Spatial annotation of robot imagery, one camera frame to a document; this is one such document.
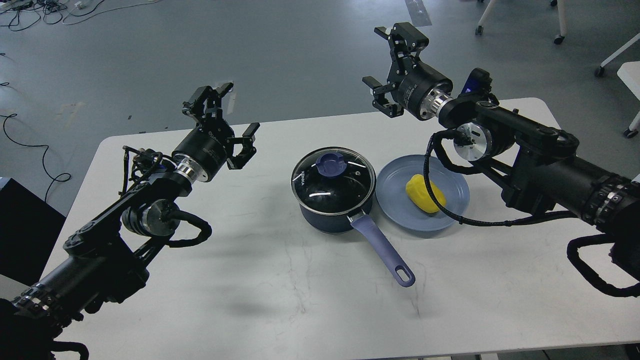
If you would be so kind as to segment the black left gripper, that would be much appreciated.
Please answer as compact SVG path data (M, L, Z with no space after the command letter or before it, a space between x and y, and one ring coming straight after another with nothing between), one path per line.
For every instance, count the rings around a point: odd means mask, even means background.
M176 162L176 171L190 183L210 182L226 163L229 170L242 170L258 152L254 142L261 124L250 123L241 137L234 137L223 117L223 98L233 88L233 82L216 88L202 86L182 103L182 113L195 120L196 126L176 146L171 158ZM235 145L241 145L236 155Z

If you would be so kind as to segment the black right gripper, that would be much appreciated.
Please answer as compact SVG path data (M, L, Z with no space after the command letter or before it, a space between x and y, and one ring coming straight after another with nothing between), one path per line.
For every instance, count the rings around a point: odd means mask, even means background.
M409 22L394 23L390 28L377 26L374 32L389 45L391 68L387 84L373 76L362 77L373 96L372 106L390 118L402 116L404 109L418 120L430 120L435 112L426 98L433 91L450 94L453 90L452 80L419 57L430 39ZM388 100L389 93L395 102Z

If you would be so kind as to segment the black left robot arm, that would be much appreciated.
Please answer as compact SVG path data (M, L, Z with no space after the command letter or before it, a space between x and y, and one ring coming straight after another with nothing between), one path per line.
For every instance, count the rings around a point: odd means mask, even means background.
M147 267L164 248L190 248L213 233L201 217L181 210L195 182L210 182L222 166L240 170L256 154L251 123L237 137L223 116L232 82L198 88L182 105L195 127L171 155L124 146L119 199L64 242L68 258L12 300L1 301L1 358L53 360L55 353L89 358L81 342L58 341L64 328L123 303L146 286Z

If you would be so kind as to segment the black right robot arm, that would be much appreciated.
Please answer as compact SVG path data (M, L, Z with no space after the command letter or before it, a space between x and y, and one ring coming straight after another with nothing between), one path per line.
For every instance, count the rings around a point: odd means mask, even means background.
M375 34L390 48L391 66L385 83L362 80L372 92L373 107L389 117L409 112L418 120L437 118L443 127L429 139L423 160L423 184L430 184L432 152L453 173L484 174L501 189L506 207L526 218L498 222L466 218L439 200L435 205L460 224L511 227L577 218L594 226L596 235L572 239L566 256L594 289L611 297L638 297L640 285L615 287L579 256L587 246L611 244L610 259L634 279L640 273L639 183L578 157L579 140L562 129L543 125L500 106L492 93L492 78L474 68L458 96L453 82L419 55L428 37L409 22L379 26Z

